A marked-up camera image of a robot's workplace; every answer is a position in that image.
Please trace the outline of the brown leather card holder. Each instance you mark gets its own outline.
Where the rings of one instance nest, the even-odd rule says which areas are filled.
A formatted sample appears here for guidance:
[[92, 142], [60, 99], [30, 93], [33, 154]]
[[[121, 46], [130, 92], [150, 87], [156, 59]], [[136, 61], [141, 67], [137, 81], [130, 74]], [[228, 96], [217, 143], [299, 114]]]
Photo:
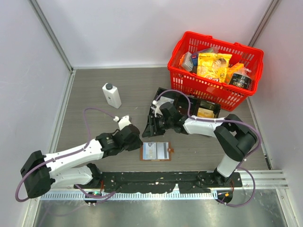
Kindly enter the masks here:
[[170, 161], [174, 148], [170, 142], [144, 142], [140, 148], [141, 161]]

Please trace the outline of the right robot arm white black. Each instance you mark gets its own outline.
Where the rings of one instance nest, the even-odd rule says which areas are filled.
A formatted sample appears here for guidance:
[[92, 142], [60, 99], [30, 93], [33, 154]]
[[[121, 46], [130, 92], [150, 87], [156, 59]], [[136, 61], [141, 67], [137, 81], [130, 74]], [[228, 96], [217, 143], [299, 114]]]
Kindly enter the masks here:
[[214, 182], [220, 187], [231, 181], [237, 166], [258, 141], [257, 135], [236, 115], [226, 118], [201, 118], [182, 114], [169, 102], [158, 105], [153, 101], [142, 137], [163, 135], [172, 129], [176, 133], [199, 134], [216, 138], [225, 155], [214, 170]]

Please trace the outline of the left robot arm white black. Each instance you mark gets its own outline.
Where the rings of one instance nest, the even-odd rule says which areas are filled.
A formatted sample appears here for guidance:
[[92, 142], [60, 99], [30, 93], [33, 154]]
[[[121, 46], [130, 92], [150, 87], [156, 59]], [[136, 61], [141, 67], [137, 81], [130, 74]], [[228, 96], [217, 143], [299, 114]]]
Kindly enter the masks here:
[[130, 124], [113, 133], [102, 133], [88, 143], [62, 151], [44, 155], [40, 150], [33, 152], [20, 173], [27, 197], [37, 198], [47, 193], [59, 180], [66, 180], [62, 174], [74, 170], [80, 164], [115, 156], [126, 150], [133, 151], [143, 145], [140, 131]]

